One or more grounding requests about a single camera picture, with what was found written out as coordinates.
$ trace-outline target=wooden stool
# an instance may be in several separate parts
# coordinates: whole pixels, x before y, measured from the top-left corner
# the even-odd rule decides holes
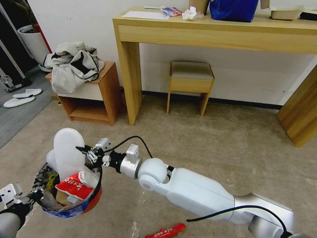
[[[172,62],[170,68],[167,110],[171,91],[200,93],[200,115],[203,116],[215,77],[207,63]]]
[[[50,82],[52,74],[45,78]],[[87,81],[72,94],[57,94],[71,121],[114,125],[122,107],[116,63],[105,61],[94,81]]]

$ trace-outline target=red snack bag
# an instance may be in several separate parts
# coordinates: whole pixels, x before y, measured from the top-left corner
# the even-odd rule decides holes
[[[85,200],[94,190],[92,187],[87,187],[78,178],[78,173],[69,176],[67,179],[55,186],[59,191],[74,196],[80,200]]]
[[[170,238],[177,235],[181,230],[185,229],[186,225],[184,223],[179,223],[175,227],[170,229],[161,229],[159,232],[153,235],[147,235],[145,238]]]

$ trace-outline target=black baseboard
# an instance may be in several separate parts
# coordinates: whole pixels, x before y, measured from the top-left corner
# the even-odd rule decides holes
[[[159,92],[152,92],[152,91],[142,91],[143,95],[149,96],[156,96],[162,97],[167,99],[167,93],[159,93]],[[197,96],[191,95],[181,95],[181,94],[171,94],[171,98],[174,100],[185,101],[185,102],[196,102]],[[217,99],[217,98],[209,98],[208,102],[215,102],[215,103],[223,103],[223,104],[230,104],[230,105],[240,105],[240,106],[252,106],[252,107],[260,107],[260,108],[268,108],[268,109],[281,109],[281,105],[275,104],[267,104],[267,103],[259,103],[259,102],[247,102],[247,101],[236,101],[236,100],[229,100],[229,99]]]

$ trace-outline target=white wall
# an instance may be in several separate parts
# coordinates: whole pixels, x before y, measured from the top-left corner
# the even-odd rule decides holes
[[[112,18],[130,6],[169,6],[168,0],[28,0],[42,31],[54,50],[65,41],[83,41],[96,47],[100,58],[115,61],[121,78]],[[173,6],[185,9],[186,0]],[[272,0],[317,7],[315,0]],[[315,55],[255,52],[231,49],[140,44],[142,89],[167,92],[169,63],[173,60],[211,64],[216,82],[213,98],[283,105],[310,70]]]

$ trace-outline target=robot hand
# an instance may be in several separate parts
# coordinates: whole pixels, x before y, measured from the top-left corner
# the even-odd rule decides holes
[[[43,190],[34,190],[21,196],[21,186],[10,183],[0,189],[0,195],[0,202],[4,205],[4,210],[0,212],[0,237],[15,238],[25,223],[25,217],[33,209],[33,204],[43,197]]]

